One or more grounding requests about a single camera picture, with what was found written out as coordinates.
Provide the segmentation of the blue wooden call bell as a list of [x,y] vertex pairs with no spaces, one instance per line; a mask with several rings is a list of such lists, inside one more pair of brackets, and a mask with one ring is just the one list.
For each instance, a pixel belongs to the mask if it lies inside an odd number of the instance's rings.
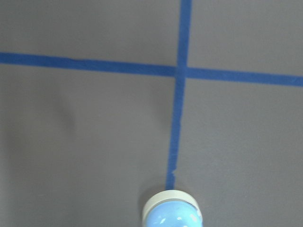
[[165,190],[149,198],[142,209],[143,227],[202,227],[195,198],[180,190]]

